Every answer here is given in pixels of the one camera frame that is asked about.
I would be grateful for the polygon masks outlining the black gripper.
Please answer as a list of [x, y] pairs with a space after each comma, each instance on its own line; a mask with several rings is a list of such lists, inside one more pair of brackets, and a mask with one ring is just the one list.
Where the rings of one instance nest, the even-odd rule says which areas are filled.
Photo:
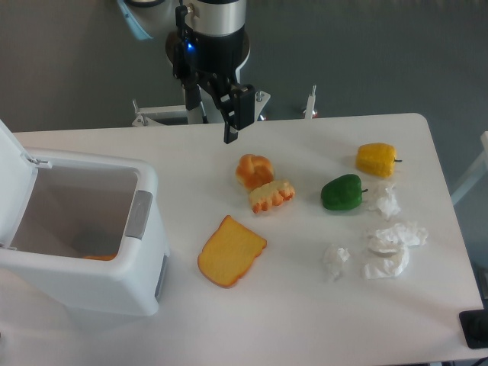
[[243, 29], [216, 37], [191, 29], [171, 33], [173, 76], [186, 89], [200, 86], [211, 96], [224, 123], [225, 144], [238, 138], [237, 130], [254, 122], [255, 88], [252, 85], [235, 88], [239, 85], [236, 70], [243, 60]]

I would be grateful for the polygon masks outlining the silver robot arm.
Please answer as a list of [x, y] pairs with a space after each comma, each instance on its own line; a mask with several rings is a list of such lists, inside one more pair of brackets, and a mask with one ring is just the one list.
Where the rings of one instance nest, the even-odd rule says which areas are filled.
[[185, 92], [187, 111], [202, 108], [206, 92], [224, 123], [225, 143], [255, 121], [255, 87], [240, 81], [249, 56], [244, 1], [179, 1], [165, 50]]

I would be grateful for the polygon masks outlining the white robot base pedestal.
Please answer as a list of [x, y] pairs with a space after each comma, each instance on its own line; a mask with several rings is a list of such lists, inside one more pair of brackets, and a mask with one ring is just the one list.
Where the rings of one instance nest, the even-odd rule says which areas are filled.
[[[249, 36], [245, 33], [242, 47], [242, 59], [236, 68], [236, 79], [240, 82], [240, 73], [243, 66], [247, 63], [250, 55]], [[211, 96], [200, 88], [201, 99], [200, 107], [188, 111], [185, 107], [185, 90], [183, 89], [184, 104], [173, 106], [160, 106], [150, 108], [138, 107], [136, 100], [133, 99], [135, 110], [134, 127], [156, 127], [159, 125], [176, 124], [222, 124], [223, 120], [218, 110], [214, 106]], [[255, 121], [266, 120], [266, 104], [271, 99], [271, 95], [265, 91], [258, 90], [255, 93]]]

